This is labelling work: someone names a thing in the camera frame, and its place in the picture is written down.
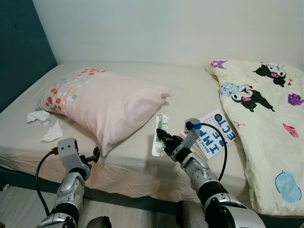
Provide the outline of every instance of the crumpled tissue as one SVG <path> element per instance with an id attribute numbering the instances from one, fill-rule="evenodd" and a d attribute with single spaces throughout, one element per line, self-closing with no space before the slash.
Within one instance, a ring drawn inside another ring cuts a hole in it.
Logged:
<path id="1" fill-rule="evenodd" d="M 43 110 L 29 113 L 27 123 L 35 120 L 40 120 L 43 123 L 43 125 L 47 126 L 51 121 L 50 114 Z"/>
<path id="2" fill-rule="evenodd" d="M 41 139 L 44 142 L 51 142 L 63 136 L 62 129 L 59 125 L 59 120 L 56 121 L 53 127 L 50 127 L 45 136 Z"/>

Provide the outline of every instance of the cartoon print blanket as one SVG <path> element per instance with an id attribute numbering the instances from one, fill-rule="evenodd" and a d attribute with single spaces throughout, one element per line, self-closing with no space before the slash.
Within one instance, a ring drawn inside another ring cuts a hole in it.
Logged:
<path id="1" fill-rule="evenodd" d="M 243 143 L 253 208 L 304 216 L 303 71 L 236 60 L 212 61 L 207 70 Z"/>

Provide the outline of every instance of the book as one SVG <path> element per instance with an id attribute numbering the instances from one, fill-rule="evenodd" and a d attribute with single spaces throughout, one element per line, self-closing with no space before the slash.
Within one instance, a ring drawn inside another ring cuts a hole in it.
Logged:
<path id="1" fill-rule="evenodd" d="M 216 127 L 223 135 L 226 145 L 235 140 L 236 135 L 219 109 L 203 116 L 199 120 L 201 123 L 210 124 Z M 184 139 L 186 134 L 181 133 L 180 136 Z M 201 126 L 200 137 L 191 149 L 201 155 L 205 160 L 209 160 L 218 152 L 224 150 L 224 143 L 220 135 L 214 129 L 208 126 Z"/>

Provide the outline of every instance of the bed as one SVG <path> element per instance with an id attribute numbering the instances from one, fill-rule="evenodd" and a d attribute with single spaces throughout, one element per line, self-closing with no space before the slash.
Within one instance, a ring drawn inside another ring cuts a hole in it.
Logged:
<path id="1" fill-rule="evenodd" d="M 123 76 L 142 78 L 172 88 L 174 96 L 156 114 L 169 116 L 169 131 L 179 134 L 184 120 L 200 118 L 221 108 L 219 87 L 215 77 L 201 67 L 171 66 L 141 63 L 64 63 L 41 77 L 0 114 L 0 165 L 4 168 L 34 175 L 42 157 L 63 138 L 77 139 L 79 152 L 91 156 L 97 140 L 89 131 L 59 114 L 51 114 L 51 126 L 57 119 L 63 137 L 53 142 L 42 142 L 48 131 L 39 121 L 26 123 L 27 113 L 35 110 L 36 102 L 54 80 L 82 67 L 102 68 Z M 196 199 L 188 176 L 177 163 L 167 157 L 152 156 L 155 117 L 121 142 L 116 148 L 93 164 L 90 179 L 91 189 L 119 193 L 137 198 L 151 196 L 159 200 L 177 202 L 181 199 Z M 213 157 L 209 164 L 219 175 L 224 153 Z M 246 159 L 237 136 L 228 146 L 228 162 L 223 185 L 238 199 L 250 206 L 247 181 L 244 175 Z M 57 156 L 48 158 L 40 171 L 46 180 L 61 182 L 64 168 Z"/>

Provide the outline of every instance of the pillowcase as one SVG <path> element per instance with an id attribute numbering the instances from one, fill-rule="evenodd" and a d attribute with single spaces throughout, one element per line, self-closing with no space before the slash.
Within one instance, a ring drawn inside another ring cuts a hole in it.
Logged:
<path id="1" fill-rule="evenodd" d="M 170 89 L 160 85 L 82 68 L 56 81 L 37 109 L 64 114 L 90 130 L 106 154 L 143 126 L 168 96 Z"/>

